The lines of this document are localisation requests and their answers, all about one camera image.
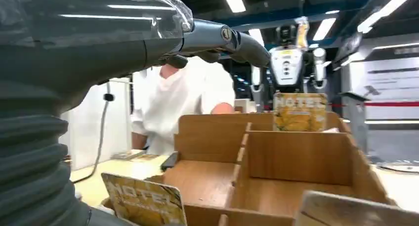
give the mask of book cover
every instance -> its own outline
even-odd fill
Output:
[[[419,214],[396,206],[308,191],[294,226],[417,226]]]
[[[321,132],[326,126],[327,97],[321,93],[276,93],[274,131]]]
[[[102,173],[115,213],[141,226],[186,226],[176,187]]]

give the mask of cardboard box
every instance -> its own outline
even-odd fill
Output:
[[[341,133],[273,132],[272,114],[183,116],[178,162],[154,181],[179,188],[190,226],[291,226],[306,190],[395,205],[347,125],[327,117]]]

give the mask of plastic wrap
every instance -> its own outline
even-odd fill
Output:
[[[178,39],[193,29],[192,12],[180,0],[0,1],[0,41],[15,45],[35,46],[38,40],[53,48]]]

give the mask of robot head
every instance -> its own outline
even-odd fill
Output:
[[[294,45],[296,43],[297,28],[295,25],[277,27],[276,36],[279,46]]]

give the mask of yellow book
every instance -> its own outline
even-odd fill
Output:
[[[323,131],[326,104],[327,97],[321,93],[275,94],[274,131]]]
[[[179,189],[102,173],[115,213],[141,226],[186,226]]]

